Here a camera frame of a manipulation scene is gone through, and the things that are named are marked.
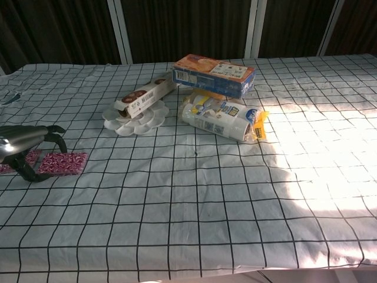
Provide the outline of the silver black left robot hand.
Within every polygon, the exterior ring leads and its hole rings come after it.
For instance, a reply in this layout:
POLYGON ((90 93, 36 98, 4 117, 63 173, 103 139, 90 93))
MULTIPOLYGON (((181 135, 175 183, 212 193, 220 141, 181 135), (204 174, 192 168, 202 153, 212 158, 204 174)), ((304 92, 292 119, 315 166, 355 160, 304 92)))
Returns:
POLYGON ((67 146, 61 137, 66 132, 58 125, 51 126, 2 126, 1 127, 1 164, 10 166, 26 181, 42 182, 51 177, 47 173, 37 174, 27 163, 28 152, 42 142, 53 142, 61 153, 67 146))

